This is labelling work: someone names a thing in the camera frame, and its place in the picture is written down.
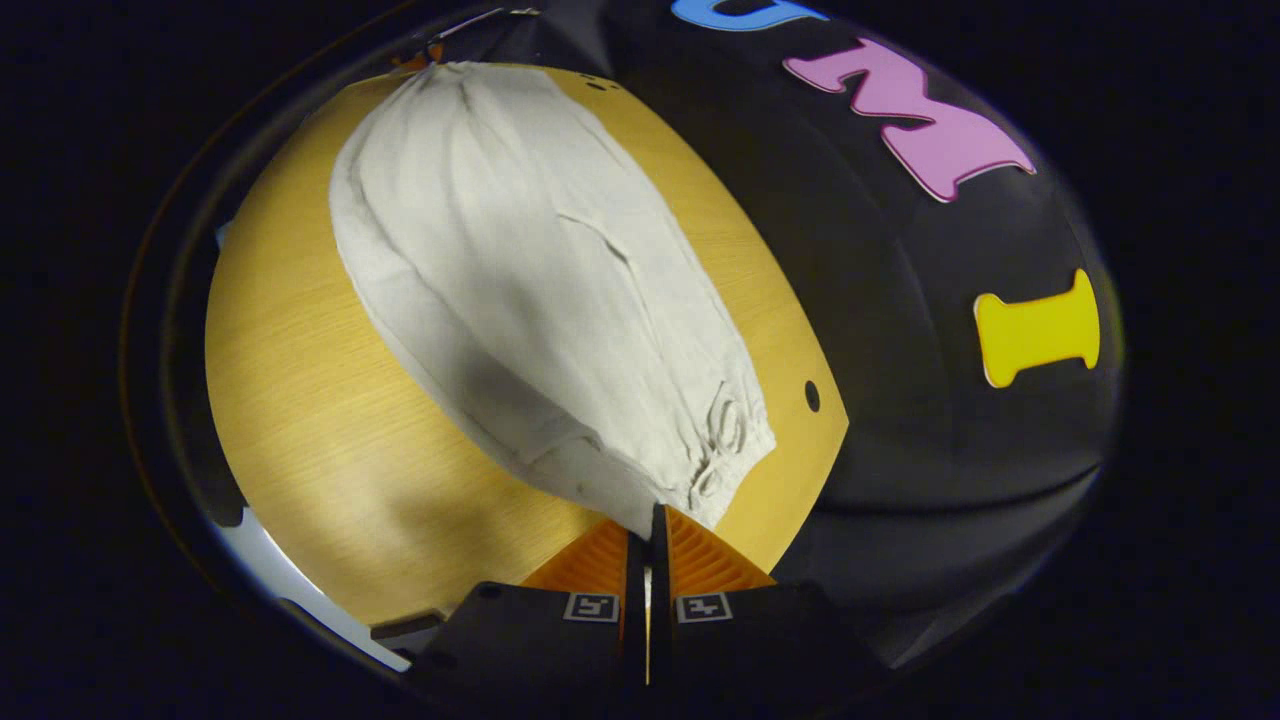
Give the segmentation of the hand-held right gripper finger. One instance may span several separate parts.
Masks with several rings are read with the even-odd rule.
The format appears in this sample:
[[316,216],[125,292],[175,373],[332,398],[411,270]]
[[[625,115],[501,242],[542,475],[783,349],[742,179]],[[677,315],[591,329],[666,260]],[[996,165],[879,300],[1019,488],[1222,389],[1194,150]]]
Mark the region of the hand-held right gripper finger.
[[600,521],[517,584],[481,582],[406,673],[416,691],[611,691],[644,641],[645,544]]
[[869,691],[884,665],[814,582],[780,583],[714,532],[653,509],[650,679],[663,691]]

